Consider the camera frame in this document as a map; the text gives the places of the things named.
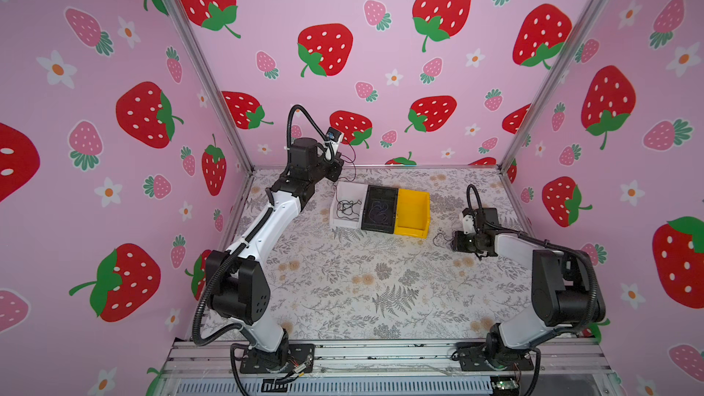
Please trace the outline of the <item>white plastic bin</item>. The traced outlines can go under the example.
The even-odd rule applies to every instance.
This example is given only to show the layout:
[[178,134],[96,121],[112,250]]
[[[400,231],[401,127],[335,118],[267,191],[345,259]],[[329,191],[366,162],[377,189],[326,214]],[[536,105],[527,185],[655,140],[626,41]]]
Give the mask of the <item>white plastic bin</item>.
[[329,223],[333,230],[361,229],[361,216],[368,185],[364,183],[347,183],[339,181],[335,184]]

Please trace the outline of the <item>aluminium rail frame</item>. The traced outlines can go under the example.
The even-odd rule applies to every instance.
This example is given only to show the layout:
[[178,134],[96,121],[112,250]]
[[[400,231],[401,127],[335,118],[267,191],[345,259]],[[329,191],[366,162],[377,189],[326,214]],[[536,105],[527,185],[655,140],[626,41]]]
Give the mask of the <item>aluminium rail frame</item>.
[[162,368],[158,395],[623,395],[625,389],[598,344],[563,337],[539,356],[493,370],[469,364],[458,341],[309,340],[295,345],[310,360],[301,377],[276,383],[258,366],[240,368],[243,352],[227,341],[204,348],[176,342]]

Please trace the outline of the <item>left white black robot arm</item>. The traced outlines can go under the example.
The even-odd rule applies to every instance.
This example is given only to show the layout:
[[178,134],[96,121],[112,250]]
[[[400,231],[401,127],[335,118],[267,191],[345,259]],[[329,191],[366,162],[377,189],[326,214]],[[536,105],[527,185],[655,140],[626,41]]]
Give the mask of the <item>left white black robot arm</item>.
[[268,310],[271,288],[263,266],[283,232],[315,194],[320,181],[338,180],[344,161],[339,146],[344,133],[333,126],[319,130],[319,139],[293,137],[286,128],[287,164],[267,188],[267,203],[252,225],[223,251],[205,261],[205,287],[192,321],[192,341],[207,346],[230,331],[246,344],[230,347],[236,387],[248,391],[240,377],[245,371],[273,375],[268,383],[284,388],[313,369],[315,345],[291,343],[287,331]]

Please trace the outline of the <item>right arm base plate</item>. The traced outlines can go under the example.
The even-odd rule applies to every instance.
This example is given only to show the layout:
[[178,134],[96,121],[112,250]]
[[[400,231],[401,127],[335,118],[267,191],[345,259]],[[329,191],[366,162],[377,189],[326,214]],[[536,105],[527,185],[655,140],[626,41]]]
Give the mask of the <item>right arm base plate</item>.
[[501,344],[460,342],[450,358],[463,371],[532,371],[535,369],[530,350],[515,350]]

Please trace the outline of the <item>yellow plastic bin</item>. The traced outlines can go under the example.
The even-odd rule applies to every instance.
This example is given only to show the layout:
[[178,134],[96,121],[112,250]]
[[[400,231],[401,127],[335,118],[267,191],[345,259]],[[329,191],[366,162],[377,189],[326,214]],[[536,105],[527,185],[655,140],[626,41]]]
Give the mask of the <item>yellow plastic bin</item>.
[[431,224],[429,192],[400,189],[398,192],[394,234],[427,238]]

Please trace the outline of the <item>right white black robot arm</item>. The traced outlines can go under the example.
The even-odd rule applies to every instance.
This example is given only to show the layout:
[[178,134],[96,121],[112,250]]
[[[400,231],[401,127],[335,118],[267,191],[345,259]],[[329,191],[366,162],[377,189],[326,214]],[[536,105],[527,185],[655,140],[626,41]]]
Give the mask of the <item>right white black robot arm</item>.
[[452,359],[462,370],[533,367],[537,348],[565,334],[577,334],[604,319],[606,307],[589,255],[500,225],[494,208],[483,206],[477,187],[467,187],[463,229],[453,235],[455,252],[477,259],[504,257],[531,271],[531,302],[495,324],[481,343],[459,343]]

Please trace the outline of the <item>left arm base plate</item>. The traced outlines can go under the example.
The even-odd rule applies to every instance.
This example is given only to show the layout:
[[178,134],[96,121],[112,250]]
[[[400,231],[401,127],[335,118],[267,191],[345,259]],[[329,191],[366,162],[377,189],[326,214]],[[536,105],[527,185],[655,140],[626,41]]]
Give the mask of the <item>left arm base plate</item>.
[[315,344],[285,343],[276,352],[250,349],[240,362],[244,374],[309,373],[315,363]]

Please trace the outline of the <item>black plastic bin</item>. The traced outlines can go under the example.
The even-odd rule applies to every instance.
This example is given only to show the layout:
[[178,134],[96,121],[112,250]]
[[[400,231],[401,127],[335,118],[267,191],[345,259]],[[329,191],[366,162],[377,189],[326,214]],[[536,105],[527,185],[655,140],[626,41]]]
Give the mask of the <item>black plastic bin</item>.
[[399,189],[369,185],[361,216],[361,229],[364,231],[393,234]]

